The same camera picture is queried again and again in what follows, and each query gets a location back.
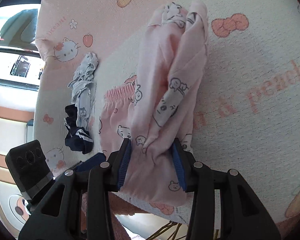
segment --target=pink fabric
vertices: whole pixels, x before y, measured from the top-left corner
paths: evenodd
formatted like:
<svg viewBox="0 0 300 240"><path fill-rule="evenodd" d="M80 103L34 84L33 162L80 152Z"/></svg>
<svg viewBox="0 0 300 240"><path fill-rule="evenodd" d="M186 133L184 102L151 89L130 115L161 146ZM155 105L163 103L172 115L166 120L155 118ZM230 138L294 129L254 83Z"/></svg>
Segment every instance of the pink fabric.
<svg viewBox="0 0 300 240"><path fill-rule="evenodd" d="M192 151L193 111L207 59L202 2L192 2L189 12L174 3L155 11L140 46L136 81L107 92L100 118L107 156L123 138L132 141L123 193L152 203L185 203L167 150L179 138Z"/></svg>

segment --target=bed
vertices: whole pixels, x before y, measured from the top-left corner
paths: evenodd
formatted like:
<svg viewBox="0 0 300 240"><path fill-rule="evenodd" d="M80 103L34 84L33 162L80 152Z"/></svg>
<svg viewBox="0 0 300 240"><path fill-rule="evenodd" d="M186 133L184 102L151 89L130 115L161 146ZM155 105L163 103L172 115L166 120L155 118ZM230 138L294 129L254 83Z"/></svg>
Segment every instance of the bed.
<svg viewBox="0 0 300 240"><path fill-rule="evenodd" d="M135 78L147 21L170 1L187 8L192 0L42 0L35 44L46 64L34 137L55 176L100 151L103 96ZM300 219L300 4L202 1L209 15L210 58L194 111L194 157L215 170L237 169L284 235ZM71 100L67 84L91 51L100 60L89 120L94 148L82 155L65 146L65 106ZM180 207L118 195L155 215L189 223L191 194ZM218 193L216 203L220 228Z"/></svg>

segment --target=white wall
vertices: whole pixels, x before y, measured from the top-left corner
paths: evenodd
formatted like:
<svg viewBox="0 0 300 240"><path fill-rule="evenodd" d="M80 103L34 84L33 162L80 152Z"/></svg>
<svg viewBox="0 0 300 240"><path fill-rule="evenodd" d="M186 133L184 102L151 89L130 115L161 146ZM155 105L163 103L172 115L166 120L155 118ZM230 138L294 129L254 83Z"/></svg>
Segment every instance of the white wall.
<svg viewBox="0 0 300 240"><path fill-rule="evenodd" d="M34 112L38 92L0 86L0 106Z"/></svg>

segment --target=bed sheet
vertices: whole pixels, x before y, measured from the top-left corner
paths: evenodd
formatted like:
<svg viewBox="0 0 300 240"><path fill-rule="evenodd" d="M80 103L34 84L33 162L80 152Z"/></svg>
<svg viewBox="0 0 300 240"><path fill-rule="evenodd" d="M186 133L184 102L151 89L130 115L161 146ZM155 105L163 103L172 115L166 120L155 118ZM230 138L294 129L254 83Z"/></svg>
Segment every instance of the bed sheet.
<svg viewBox="0 0 300 240"><path fill-rule="evenodd" d="M99 149L103 95L135 78L138 45L153 11L191 0L42 0L36 45L46 62L35 111L34 137L55 175ZM202 0L208 7L210 59L194 111L194 157L215 170L237 169L274 222L300 218L300 5L297 0ZM67 84L86 52L98 55L88 155L64 145ZM190 219L192 195L181 207L135 206L180 223ZM216 194L216 222L220 205Z"/></svg>

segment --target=pink pants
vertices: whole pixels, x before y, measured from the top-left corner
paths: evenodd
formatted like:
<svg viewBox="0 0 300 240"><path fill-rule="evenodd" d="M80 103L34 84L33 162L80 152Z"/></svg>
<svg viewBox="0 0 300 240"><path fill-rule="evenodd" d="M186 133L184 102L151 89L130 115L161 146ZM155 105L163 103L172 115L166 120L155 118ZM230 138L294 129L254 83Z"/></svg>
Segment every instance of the pink pants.
<svg viewBox="0 0 300 240"><path fill-rule="evenodd" d="M152 203L180 206L186 193L167 151L179 138L192 152L196 95L208 59L207 8L189 12L171 3L154 12L139 51L137 80L108 91L100 146L108 157L123 138L132 154L121 192Z"/></svg>

